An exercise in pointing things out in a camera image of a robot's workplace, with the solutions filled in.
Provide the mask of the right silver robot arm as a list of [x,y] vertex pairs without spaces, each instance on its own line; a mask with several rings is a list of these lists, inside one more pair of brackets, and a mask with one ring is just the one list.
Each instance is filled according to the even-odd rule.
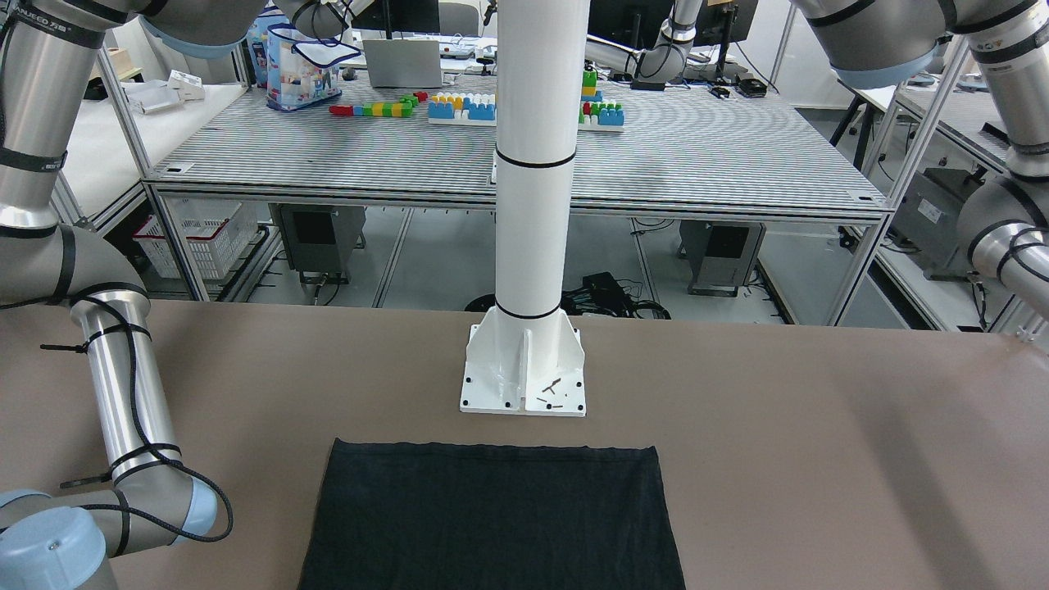
[[140,274],[52,206],[105,34],[140,16],[198,57],[233,50],[261,1],[16,1],[2,26],[2,309],[66,305],[84,333],[110,459],[102,492],[2,496],[4,589],[112,588],[108,559],[210,535],[229,498],[184,466],[147,329]]

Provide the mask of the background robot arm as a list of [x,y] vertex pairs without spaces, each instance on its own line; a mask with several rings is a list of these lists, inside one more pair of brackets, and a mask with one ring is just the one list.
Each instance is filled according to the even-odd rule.
[[685,70],[702,1],[592,1],[585,59],[662,87]]

